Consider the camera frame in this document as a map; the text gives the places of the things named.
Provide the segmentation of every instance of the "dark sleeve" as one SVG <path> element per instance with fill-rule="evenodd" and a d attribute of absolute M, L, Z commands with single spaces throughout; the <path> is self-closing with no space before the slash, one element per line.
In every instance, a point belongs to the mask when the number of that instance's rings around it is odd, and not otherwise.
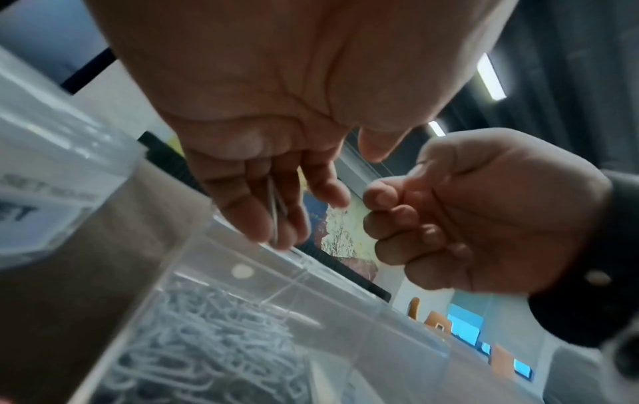
<path fill-rule="evenodd" d="M 639 309 L 639 176 L 604 172 L 612 199 L 597 233 L 553 288 L 529 298 L 548 332 L 598 347 Z"/>

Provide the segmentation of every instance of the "hand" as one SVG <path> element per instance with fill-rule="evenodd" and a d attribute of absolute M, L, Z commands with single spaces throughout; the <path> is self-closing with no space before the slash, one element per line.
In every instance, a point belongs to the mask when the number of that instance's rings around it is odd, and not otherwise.
<path fill-rule="evenodd" d="M 611 190 L 589 162 L 521 132 L 451 133 L 408 177 L 369 185 L 364 230 L 422 288 L 534 293 L 584 247 Z"/>
<path fill-rule="evenodd" d="M 432 119 L 497 40 L 516 0 L 87 0 L 223 215 L 271 235 L 266 175 L 288 205 L 278 248 L 309 235 L 316 198 L 349 203 L 333 160 L 353 126 L 382 160 Z"/>

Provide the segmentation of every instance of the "ceiling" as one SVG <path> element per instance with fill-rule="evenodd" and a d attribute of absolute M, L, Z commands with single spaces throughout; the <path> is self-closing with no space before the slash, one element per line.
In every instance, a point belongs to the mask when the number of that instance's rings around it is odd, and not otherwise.
<path fill-rule="evenodd" d="M 476 75 L 438 116 L 447 132 L 513 128 L 639 172 L 639 1 L 520 0 L 489 55 L 507 98 L 493 101 Z M 416 128 L 372 166 L 405 174 L 428 139 Z"/>

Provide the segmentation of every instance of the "fluorescent light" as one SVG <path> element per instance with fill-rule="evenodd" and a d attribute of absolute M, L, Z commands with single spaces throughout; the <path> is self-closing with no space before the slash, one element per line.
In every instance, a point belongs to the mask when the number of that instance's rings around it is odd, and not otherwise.
<path fill-rule="evenodd" d="M 446 132 L 444 132 L 444 130 L 441 128 L 441 126 L 439 126 L 436 120 L 428 122 L 428 126 L 430 126 L 430 128 L 433 130 L 433 132 L 435 132 L 437 136 L 446 136 Z"/>
<path fill-rule="evenodd" d="M 491 63 L 491 60 L 488 59 L 487 54 L 484 53 L 483 55 L 481 55 L 479 63 L 477 63 L 477 70 L 479 71 L 479 76 L 483 80 L 484 85 L 486 86 L 486 89 L 490 93 L 493 100 L 499 101 L 506 98 L 504 89 L 501 88 L 501 83 L 497 78 L 497 74 L 495 74 L 493 64 Z"/>

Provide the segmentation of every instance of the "wooden chair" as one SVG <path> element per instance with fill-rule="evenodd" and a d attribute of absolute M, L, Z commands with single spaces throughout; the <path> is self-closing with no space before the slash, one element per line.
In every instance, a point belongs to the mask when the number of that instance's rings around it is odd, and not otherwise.
<path fill-rule="evenodd" d="M 496 375 L 515 380 L 515 357 L 499 344 L 491 348 L 491 367 Z"/>
<path fill-rule="evenodd" d="M 424 324 L 449 335 L 453 332 L 453 322 L 436 311 L 431 311 Z"/>
<path fill-rule="evenodd" d="M 417 320 L 417 314 L 419 314 L 419 298 L 413 298 L 408 304 L 408 316 Z"/>

